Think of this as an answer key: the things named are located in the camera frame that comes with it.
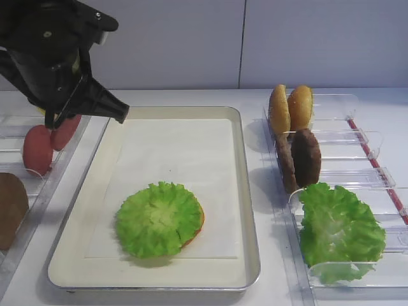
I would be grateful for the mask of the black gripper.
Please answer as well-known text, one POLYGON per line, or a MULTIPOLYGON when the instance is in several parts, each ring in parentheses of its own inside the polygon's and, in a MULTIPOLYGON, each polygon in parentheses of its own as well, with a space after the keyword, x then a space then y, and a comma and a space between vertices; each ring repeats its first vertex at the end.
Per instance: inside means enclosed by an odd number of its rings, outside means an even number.
POLYGON ((118 26, 80 1, 1 1, 1 75, 45 110, 48 129, 72 114, 122 124, 129 105, 93 79, 89 55, 118 26))

